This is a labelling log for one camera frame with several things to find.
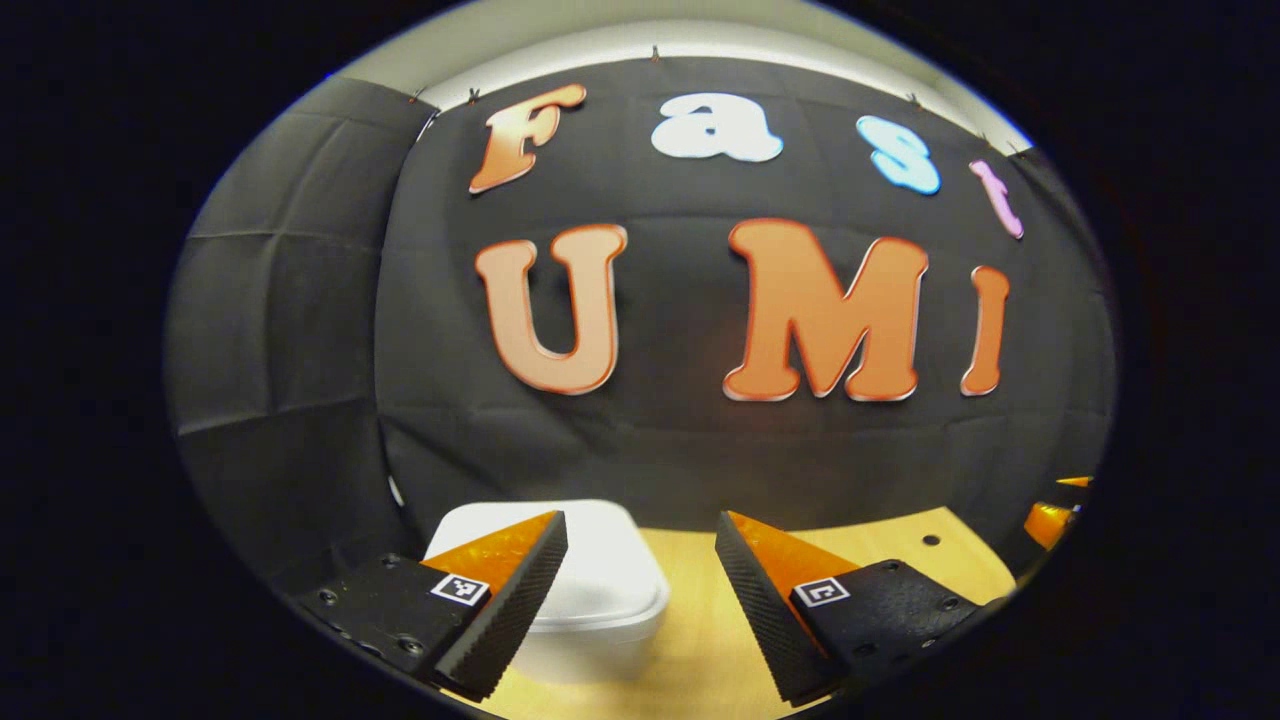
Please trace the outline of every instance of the black cloth wall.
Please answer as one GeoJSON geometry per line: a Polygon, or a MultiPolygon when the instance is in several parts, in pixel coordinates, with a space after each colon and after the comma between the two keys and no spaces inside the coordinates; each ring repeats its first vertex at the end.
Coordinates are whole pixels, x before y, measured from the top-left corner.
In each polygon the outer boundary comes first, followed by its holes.
{"type": "Polygon", "coordinates": [[[641,525],[710,530],[726,507],[801,529],[946,505],[993,546],[1025,539],[1021,521],[1055,479],[1092,474],[1116,396],[1107,281],[1044,165],[1036,154],[1005,158],[905,99],[728,59],[577,68],[442,114],[406,158],[378,286],[378,409],[408,507],[430,530],[463,502],[603,497],[641,525]],[[549,142],[530,146],[532,170],[471,196],[486,118],[573,82],[586,100],[562,111],[549,142]],[[660,154],[650,145],[658,109],[690,92],[759,102],[782,154],[759,164],[660,154]],[[919,135],[941,190],[922,196],[884,181],[855,129],[861,115],[919,135]],[[1021,241],[969,170],[977,159],[1009,187],[1021,241]],[[728,233],[764,217],[812,227],[844,283],[877,237],[929,254],[910,398],[815,398],[806,386],[782,402],[723,395],[724,374],[742,360],[749,301],[748,266],[728,233]],[[508,240],[538,246],[535,329],[567,351],[567,275],[548,246],[594,223],[628,233],[613,264],[617,369],[582,396],[539,392],[494,350],[475,256],[508,240]],[[980,264],[1012,290],[1000,387],[965,397],[978,313],[970,272],[980,264]]]}
{"type": "Polygon", "coordinates": [[[330,78],[243,151],[179,259],[165,328],[179,450],[233,547],[288,592],[421,544],[388,492],[372,319],[399,168],[433,111],[330,78]]]}
{"type": "Polygon", "coordinates": [[[434,111],[328,81],[244,151],[187,240],[166,328],[173,423],[214,520],[275,587],[300,591],[388,550],[420,552],[465,502],[571,497],[621,502],[641,525],[704,530],[722,509],[801,529],[945,505],[1018,573],[1033,559],[1021,532],[1030,505],[1101,457],[1117,383],[1110,281],[1037,151],[1004,158],[905,99],[727,59],[556,73],[443,113],[424,132],[434,111]],[[472,197],[486,118],[571,82],[588,99],[562,113],[535,168],[472,197]],[[689,92],[759,102],[782,154],[753,164],[658,152],[658,108],[689,92]],[[855,131],[867,114],[928,143],[936,195],[879,176],[855,131]],[[1009,187],[1021,241],[970,173],[975,159],[1009,187]],[[929,254],[910,398],[815,398],[808,386],[782,402],[723,395],[749,299],[728,232],[763,217],[813,228],[844,283],[877,237],[929,254]],[[538,246],[536,332],[568,350],[567,277],[548,245],[594,223],[628,233],[614,261],[617,369],[582,396],[535,391],[494,350],[476,252],[517,238],[538,246]],[[960,379],[979,264],[1012,290],[1001,384],[975,398],[960,379]]]}

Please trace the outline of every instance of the white plastic box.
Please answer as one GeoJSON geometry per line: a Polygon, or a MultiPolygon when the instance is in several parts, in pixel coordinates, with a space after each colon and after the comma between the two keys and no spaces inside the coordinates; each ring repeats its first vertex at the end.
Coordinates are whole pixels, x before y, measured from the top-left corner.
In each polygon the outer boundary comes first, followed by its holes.
{"type": "Polygon", "coordinates": [[[545,683],[639,675],[671,587],[625,507],[604,500],[475,502],[440,520],[426,559],[552,510],[564,511],[568,552],[511,666],[545,683]]]}

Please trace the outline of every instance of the wooden table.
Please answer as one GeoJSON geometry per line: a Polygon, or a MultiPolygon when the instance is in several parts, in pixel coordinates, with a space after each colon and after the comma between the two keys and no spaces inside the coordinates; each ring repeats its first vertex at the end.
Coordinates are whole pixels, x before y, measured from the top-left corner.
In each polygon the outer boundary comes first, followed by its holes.
{"type": "MultiPolygon", "coordinates": [[[[626,683],[553,685],[508,669],[493,696],[468,705],[508,720],[774,720],[796,712],[778,700],[716,555],[716,534],[640,532],[671,584],[645,673],[626,683]]],[[[791,534],[859,565],[902,560],[979,605],[1014,589],[1009,569],[946,507],[791,534]],[[925,544],[924,536],[941,542],[925,544]]]]}

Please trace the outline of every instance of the letter m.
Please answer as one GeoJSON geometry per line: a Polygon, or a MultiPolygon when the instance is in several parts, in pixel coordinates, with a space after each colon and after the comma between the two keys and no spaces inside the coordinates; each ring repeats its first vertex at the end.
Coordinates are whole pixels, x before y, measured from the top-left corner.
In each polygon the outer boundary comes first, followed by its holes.
{"type": "Polygon", "coordinates": [[[750,265],[751,309],[745,357],[724,377],[724,395],[790,397],[800,387],[800,373],[790,365],[792,337],[818,397],[836,388],[859,347],[861,363],[845,383],[849,397],[893,401],[915,391],[920,278],[929,268],[924,250],[905,240],[877,240],[845,291],[818,238],[800,223],[746,220],[728,242],[750,265]]]}

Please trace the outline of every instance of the blue letter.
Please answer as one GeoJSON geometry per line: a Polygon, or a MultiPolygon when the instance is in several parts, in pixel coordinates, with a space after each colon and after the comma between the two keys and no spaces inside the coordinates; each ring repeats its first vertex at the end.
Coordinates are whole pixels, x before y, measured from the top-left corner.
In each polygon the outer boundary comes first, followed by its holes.
{"type": "Polygon", "coordinates": [[[858,132],[876,146],[872,163],[888,182],[910,187],[920,195],[933,195],[942,186],[920,136],[873,115],[863,115],[858,120],[858,132]]]}

